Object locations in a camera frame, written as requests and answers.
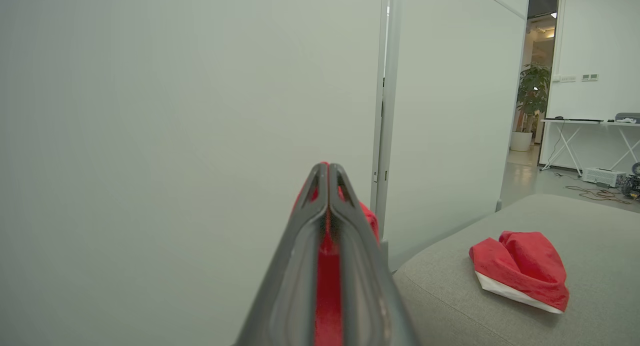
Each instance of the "red santa hat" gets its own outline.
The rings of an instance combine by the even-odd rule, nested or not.
[[[554,314],[569,302],[560,255],[540,232],[504,231],[469,250],[482,289]]]

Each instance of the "ceiling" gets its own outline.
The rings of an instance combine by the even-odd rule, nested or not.
[[[557,13],[558,0],[528,0],[528,18]]]
[[[547,33],[549,31],[553,32],[555,28],[556,19],[551,15],[538,16],[526,20],[526,33],[537,31],[540,33],[537,37],[538,39],[548,37],[549,35]]]

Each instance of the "electronic device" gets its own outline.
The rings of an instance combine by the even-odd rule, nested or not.
[[[633,166],[631,166],[631,172],[633,172],[633,175],[629,175],[624,179],[620,192],[622,195],[627,196],[627,198],[637,200],[640,198],[640,162],[634,163]]]
[[[640,119],[640,112],[621,112],[615,115],[615,120],[624,120],[624,119]]]
[[[601,123],[601,122],[604,121],[604,120],[594,120],[592,118],[565,118],[565,120],[567,120],[567,121],[590,121],[590,122],[593,122],[593,123]]]
[[[622,185],[626,177],[626,172],[607,170],[605,168],[591,167],[585,168],[582,171],[582,180],[584,182],[590,182],[592,184],[602,183],[610,187]]]

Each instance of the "gray sofa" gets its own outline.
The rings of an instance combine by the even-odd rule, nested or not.
[[[553,243],[571,294],[565,314],[480,288],[469,248],[503,230]],[[638,346],[640,214],[531,195],[429,246],[394,280],[425,346]]]

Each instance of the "gray floor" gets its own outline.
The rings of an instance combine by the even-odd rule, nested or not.
[[[589,200],[580,196],[580,191],[565,188],[565,186],[571,185],[582,187],[583,189],[600,189],[596,184],[584,182],[579,179],[576,180],[578,178],[578,174],[576,172],[560,171],[553,168],[539,172],[538,169],[539,168],[534,166],[507,162],[502,182],[502,194],[500,196],[502,199],[502,207],[507,207],[529,195],[550,194],[640,213],[640,201],[638,200],[631,204],[623,204],[621,202],[610,200]],[[566,176],[558,177],[554,173]],[[613,188],[610,188],[609,191],[612,193],[619,192],[617,189]],[[616,196],[620,200],[632,202],[630,198],[624,198],[622,195]]]
[[[528,148],[528,152],[509,150],[509,154],[507,155],[507,162],[525,166],[535,166],[538,164],[539,153],[540,145],[531,143],[531,146]]]

